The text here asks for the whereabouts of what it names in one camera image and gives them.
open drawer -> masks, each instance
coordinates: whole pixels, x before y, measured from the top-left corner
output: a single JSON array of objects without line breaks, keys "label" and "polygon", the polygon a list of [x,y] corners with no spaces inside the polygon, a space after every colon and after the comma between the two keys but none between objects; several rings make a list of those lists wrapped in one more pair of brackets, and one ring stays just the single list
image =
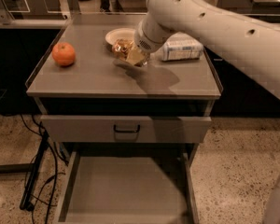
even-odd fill
[{"label": "open drawer", "polygon": [[197,223],[183,150],[173,144],[81,146],[72,153],[54,223]]},{"label": "open drawer", "polygon": [[209,117],[42,116],[55,142],[201,143]]}]

black handle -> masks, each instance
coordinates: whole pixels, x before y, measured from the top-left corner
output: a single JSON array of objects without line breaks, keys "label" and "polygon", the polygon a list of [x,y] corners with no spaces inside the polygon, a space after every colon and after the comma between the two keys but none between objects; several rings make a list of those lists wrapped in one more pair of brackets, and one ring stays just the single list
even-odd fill
[{"label": "black handle", "polygon": [[124,131],[124,130],[118,130],[117,127],[116,127],[116,124],[114,124],[113,126],[113,130],[115,133],[139,133],[140,131],[140,124],[137,125],[137,128],[135,130],[132,130],[132,131]]}]

floor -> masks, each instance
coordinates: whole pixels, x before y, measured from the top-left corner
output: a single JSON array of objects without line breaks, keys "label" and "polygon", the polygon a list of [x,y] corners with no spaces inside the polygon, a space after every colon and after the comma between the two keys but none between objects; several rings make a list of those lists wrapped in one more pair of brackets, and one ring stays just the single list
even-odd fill
[{"label": "floor", "polygon": [[[38,131],[32,117],[27,126]],[[37,152],[40,136],[29,131],[20,115],[0,115],[0,165],[27,163]],[[58,160],[59,172],[66,166]],[[261,223],[269,195],[280,175],[280,119],[213,118],[190,168],[201,224]],[[34,196],[54,174],[49,149],[42,161]],[[53,204],[58,202],[64,175],[58,175]],[[20,210],[25,174],[0,175],[0,223],[45,223],[47,206],[38,202],[32,213]],[[48,202],[52,182],[40,199]],[[51,207],[52,222],[55,207]]]}]

speckled floor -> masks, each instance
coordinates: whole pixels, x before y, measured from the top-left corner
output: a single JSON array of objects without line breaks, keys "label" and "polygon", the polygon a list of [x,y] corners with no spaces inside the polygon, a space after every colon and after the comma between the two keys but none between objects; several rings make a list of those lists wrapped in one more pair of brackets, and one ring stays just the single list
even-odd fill
[{"label": "speckled floor", "polygon": [[[31,116],[27,125],[37,132]],[[37,152],[40,137],[28,131],[19,115],[0,116],[0,164],[26,163]],[[59,172],[66,166],[59,163]],[[42,161],[34,195],[54,173],[49,149]],[[201,224],[261,223],[264,208],[280,174],[280,119],[213,118],[190,168]],[[59,175],[53,203],[58,201],[64,175]],[[0,175],[0,223],[33,223],[20,210],[25,175]],[[49,200],[52,183],[40,198]],[[51,223],[55,207],[51,208]],[[38,202],[35,223],[45,223],[47,206]]]}]

white plate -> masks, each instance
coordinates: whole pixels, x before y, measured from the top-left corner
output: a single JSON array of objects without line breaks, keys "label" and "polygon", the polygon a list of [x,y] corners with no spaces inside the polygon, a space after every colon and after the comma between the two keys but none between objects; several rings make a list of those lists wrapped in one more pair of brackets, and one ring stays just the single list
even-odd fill
[{"label": "white plate", "polygon": [[119,28],[112,30],[105,36],[105,41],[113,46],[118,39],[133,40],[134,29],[132,28]]}]

